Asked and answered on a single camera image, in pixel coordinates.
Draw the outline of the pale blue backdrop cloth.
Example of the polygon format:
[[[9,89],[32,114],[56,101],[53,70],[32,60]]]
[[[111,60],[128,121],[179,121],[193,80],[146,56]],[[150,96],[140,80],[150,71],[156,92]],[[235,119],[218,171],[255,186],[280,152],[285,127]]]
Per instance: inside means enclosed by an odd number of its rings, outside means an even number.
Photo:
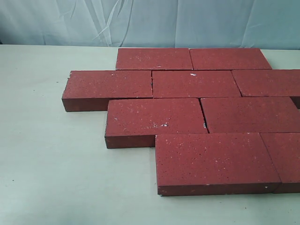
[[[3,44],[298,50],[297,0],[3,0]]]

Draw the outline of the front right base brick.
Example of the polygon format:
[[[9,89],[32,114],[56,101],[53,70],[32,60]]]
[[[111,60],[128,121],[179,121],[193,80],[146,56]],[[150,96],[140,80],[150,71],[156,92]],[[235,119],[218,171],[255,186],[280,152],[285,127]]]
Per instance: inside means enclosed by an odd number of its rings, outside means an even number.
[[[281,184],[275,194],[300,192],[300,134],[261,133]]]

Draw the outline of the red brick top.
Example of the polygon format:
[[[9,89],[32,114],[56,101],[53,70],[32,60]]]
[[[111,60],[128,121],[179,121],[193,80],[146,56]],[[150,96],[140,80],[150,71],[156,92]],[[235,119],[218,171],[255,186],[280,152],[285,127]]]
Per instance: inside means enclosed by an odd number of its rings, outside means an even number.
[[[62,94],[66,112],[107,111],[110,100],[152,98],[150,70],[71,71]]]

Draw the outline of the back right base brick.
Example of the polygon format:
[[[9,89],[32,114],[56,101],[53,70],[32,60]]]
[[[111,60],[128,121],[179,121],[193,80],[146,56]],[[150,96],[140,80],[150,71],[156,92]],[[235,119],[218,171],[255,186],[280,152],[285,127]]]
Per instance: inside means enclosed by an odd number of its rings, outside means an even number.
[[[259,48],[190,49],[194,70],[272,69]]]

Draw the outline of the hidden centre base brick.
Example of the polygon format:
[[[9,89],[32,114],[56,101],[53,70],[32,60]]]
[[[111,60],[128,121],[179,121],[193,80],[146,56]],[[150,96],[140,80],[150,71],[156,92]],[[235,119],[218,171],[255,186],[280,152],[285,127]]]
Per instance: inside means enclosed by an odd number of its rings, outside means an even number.
[[[202,98],[210,133],[298,133],[300,112],[289,97]]]

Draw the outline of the front left base brick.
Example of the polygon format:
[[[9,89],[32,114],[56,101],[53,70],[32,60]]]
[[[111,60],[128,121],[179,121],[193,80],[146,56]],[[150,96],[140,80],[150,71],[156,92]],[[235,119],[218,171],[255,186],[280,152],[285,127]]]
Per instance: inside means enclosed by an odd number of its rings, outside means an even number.
[[[161,196],[266,194],[281,184],[258,133],[157,135]]]

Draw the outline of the red brick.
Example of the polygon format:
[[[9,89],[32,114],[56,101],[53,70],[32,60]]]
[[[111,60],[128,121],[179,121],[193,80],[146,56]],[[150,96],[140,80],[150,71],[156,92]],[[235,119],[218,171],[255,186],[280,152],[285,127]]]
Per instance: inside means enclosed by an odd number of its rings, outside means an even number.
[[[240,91],[230,70],[153,71],[154,98],[231,98]]]
[[[66,112],[107,111],[110,100],[152,98],[150,70],[71,71],[62,94]]]
[[[154,147],[157,135],[207,132],[197,98],[122,99],[108,104],[108,149]]]
[[[243,97],[298,97],[298,69],[233,70],[232,75]]]

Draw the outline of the back left base brick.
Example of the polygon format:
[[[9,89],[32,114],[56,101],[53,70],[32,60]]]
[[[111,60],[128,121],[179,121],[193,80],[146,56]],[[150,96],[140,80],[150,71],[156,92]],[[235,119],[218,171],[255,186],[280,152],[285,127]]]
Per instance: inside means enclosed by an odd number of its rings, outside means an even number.
[[[187,48],[119,48],[117,70],[193,70]]]

